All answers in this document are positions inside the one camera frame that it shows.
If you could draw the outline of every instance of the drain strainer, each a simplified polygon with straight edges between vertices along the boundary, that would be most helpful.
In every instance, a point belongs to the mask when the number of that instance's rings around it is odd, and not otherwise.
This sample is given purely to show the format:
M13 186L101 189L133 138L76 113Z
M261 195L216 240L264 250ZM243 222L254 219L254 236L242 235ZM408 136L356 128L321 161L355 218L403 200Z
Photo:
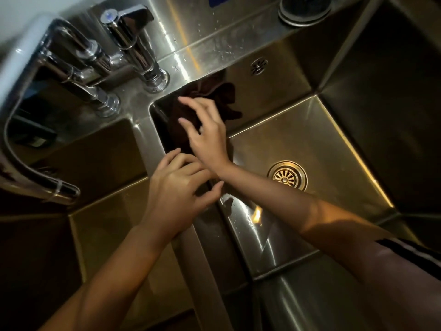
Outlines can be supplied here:
M268 177L300 190L305 190L308 184L305 170L293 161L276 163L268 172Z
M251 75L261 74L265 70L265 67L267 65L268 65L268 61L265 58L261 57L261 58L255 60L251 64Z

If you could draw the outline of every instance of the chrome faucet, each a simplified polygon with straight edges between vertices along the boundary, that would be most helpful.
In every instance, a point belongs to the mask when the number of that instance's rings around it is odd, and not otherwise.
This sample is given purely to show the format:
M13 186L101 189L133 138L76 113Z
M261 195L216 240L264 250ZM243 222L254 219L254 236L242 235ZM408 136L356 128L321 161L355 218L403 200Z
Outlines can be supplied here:
M108 9L102 13L100 20L145 83L147 91L163 91L168 85L169 75L159 67L150 46L144 44L139 37L144 27L154 20L150 10L143 5L121 11Z
M119 99L101 88L88 86L85 74L64 62L50 49L53 40L61 39L85 65L105 76L112 71L112 58L96 41L86 38L69 22L51 14L34 19L9 53L0 71L0 187L16 194L33 196L46 202L70 205L80 190L67 182L46 176L23 163L8 142L8 125L23 100L25 91L38 69L45 65L62 83L80 98L91 103L101 117L118 111Z

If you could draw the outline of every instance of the black stripe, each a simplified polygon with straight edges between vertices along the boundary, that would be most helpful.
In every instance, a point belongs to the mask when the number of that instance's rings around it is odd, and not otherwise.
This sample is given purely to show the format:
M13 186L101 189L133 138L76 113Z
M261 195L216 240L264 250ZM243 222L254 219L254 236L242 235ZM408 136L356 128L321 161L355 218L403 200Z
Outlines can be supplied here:
M429 256L432 256L434 259L441 261L441 253L438 253L436 251L433 250L429 250L428 248L418 245L416 242L411 241L411 240L407 240L407 239L401 239L399 238L400 241L402 241L403 243L410 245L411 247L413 247L415 250L420 251L422 253L426 253Z
M435 264L434 262L427 260L423 257L417 256L413 252L405 249L403 246L392 240L381 239L378 240L377 243L384 247L387 247L388 249L392 250L395 254L410 261L411 263L421 268L423 271L429 273L434 278L437 278L438 280L441 281L441 268L438 267L438 265Z

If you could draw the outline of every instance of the faucet knob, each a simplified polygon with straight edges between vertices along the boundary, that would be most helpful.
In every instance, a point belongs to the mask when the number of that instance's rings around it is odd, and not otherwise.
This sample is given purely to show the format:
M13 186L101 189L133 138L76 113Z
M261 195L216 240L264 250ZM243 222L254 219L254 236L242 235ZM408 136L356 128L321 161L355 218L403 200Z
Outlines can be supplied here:
M141 4L121 11L107 9L100 18L115 44L122 50L133 47L139 33L153 20L150 10Z

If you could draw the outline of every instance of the hand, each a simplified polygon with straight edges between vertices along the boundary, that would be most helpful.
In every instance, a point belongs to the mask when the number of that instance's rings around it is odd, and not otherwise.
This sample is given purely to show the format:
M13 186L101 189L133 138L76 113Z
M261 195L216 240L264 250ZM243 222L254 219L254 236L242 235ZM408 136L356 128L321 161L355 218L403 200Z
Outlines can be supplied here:
M147 228L158 248L189 228L201 211L221 197L223 181L204 195L195 195L199 186L215 177L195 156L180 151L166 154L150 178L147 210L140 226Z
M229 164L227 154L227 137L225 124L219 115L213 100L198 97L179 97L179 101L196 111L202 122L201 134L194 125L185 118L180 118L179 123L185 129L190 139L190 146L195 155L218 176Z

